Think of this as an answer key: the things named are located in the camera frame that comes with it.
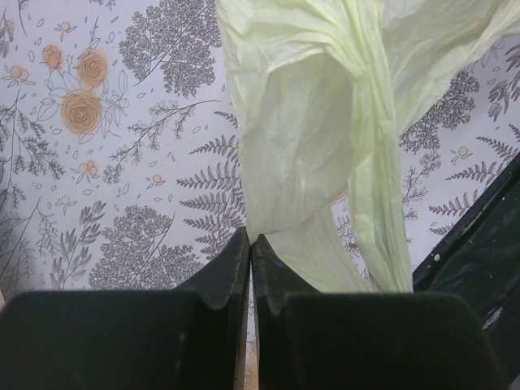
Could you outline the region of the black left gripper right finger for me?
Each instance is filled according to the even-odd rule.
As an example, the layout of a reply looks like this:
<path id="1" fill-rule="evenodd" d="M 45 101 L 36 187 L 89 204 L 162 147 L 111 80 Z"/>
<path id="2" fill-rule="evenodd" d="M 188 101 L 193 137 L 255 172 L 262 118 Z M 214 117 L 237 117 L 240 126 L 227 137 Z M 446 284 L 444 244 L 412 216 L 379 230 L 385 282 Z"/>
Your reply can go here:
<path id="1" fill-rule="evenodd" d="M 475 314 L 445 293 L 321 293 L 251 249 L 262 389 L 506 389 Z"/>

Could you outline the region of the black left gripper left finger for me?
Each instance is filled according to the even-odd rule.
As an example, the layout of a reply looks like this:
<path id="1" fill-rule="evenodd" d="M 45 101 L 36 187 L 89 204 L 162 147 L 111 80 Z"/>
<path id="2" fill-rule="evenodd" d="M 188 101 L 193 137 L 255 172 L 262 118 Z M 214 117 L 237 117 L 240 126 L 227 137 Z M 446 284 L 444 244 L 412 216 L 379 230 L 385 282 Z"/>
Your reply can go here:
<path id="1" fill-rule="evenodd" d="M 241 389 L 249 238 L 170 290 L 25 292 L 1 312 L 4 389 Z"/>

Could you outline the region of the light green plastic grocery bag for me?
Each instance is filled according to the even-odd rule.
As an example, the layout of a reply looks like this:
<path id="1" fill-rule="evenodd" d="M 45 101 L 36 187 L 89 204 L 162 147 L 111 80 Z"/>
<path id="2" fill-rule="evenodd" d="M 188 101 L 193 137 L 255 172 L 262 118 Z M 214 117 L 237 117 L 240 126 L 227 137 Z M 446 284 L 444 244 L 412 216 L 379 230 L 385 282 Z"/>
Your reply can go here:
<path id="1" fill-rule="evenodd" d="M 325 293 L 410 292 L 401 134 L 516 1 L 219 1 L 249 238 Z"/>

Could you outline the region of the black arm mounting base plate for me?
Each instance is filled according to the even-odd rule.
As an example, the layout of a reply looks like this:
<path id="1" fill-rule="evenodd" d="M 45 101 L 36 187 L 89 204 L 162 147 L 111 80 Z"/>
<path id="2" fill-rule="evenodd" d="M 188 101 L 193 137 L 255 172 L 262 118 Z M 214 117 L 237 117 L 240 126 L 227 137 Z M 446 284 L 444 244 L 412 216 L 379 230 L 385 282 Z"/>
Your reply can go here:
<path id="1" fill-rule="evenodd" d="M 419 292 L 452 293 L 477 314 L 506 379 L 519 375 L 519 159 L 414 271 Z"/>

